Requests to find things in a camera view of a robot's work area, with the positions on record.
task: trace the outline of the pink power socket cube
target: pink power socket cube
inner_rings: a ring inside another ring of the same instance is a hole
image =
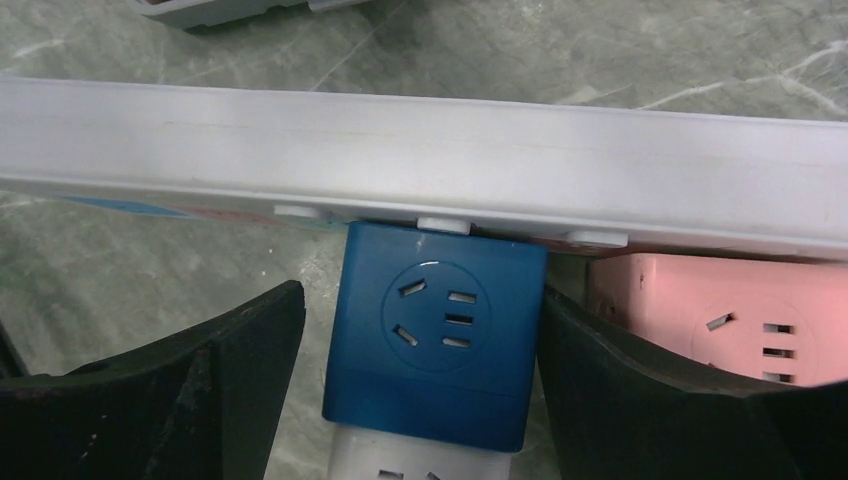
[[[729,372],[809,386],[848,378],[848,269],[636,254],[594,262],[589,311]]]

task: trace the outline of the white power strip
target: white power strip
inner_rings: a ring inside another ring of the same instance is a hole
[[[142,213],[848,259],[835,122],[0,79],[0,148],[0,188]]]
[[[309,3],[314,12],[344,7],[365,0],[127,0],[145,17],[175,28],[219,25],[265,13],[276,6]]]
[[[508,480],[512,455],[336,425],[328,480]]]

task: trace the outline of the white socket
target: white socket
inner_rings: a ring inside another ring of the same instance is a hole
[[[329,480],[508,480],[512,455],[336,425]]]

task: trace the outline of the white plastic bar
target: white plastic bar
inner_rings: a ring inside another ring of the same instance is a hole
[[[848,125],[0,80],[0,188],[848,259]]]

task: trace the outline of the socket holes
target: socket holes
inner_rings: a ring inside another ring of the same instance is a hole
[[[409,285],[407,285],[405,287],[400,287],[398,289],[398,291],[400,292],[401,297],[408,297],[408,296],[412,295],[413,293],[418,293],[421,290],[424,290],[425,288],[427,288],[427,282],[425,282],[424,279],[422,278],[421,280],[418,280],[417,282],[410,283]]]
[[[377,473],[377,478],[389,478],[391,480],[403,480],[403,474],[398,472],[390,472],[388,470],[380,470]]]
[[[452,302],[470,303],[474,305],[475,303],[477,303],[477,295],[474,295],[473,293],[450,292],[448,293],[448,300]]]
[[[795,352],[793,350],[784,350],[782,348],[763,347],[763,356],[777,358],[795,358]]]
[[[763,380],[769,382],[792,383],[794,378],[788,373],[763,372]]]
[[[474,323],[474,317],[466,317],[465,315],[454,315],[452,313],[445,314],[445,321],[456,325],[471,326]]]
[[[456,348],[471,348],[471,341],[456,337],[442,337],[442,345]]]
[[[736,316],[733,315],[733,312],[728,313],[727,315],[722,315],[715,320],[707,322],[707,330],[713,331],[718,327],[723,327],[728,324],[728,322],[732,322],[736,320]]]
[[[766,333],[795,333],[795,327],[792,325],[780,325],[777,323],[764,323],[763,331]]]
[[[408,343],[410,346],[415,347],[415,346],[418,345],[418,339],[413,337],[411,333],[407,332],[406,329],[401,327],[400,325],[395,325],[395,328],[393,328],[392,331],[395,333],[395,335],[400,337],[404,342]]]

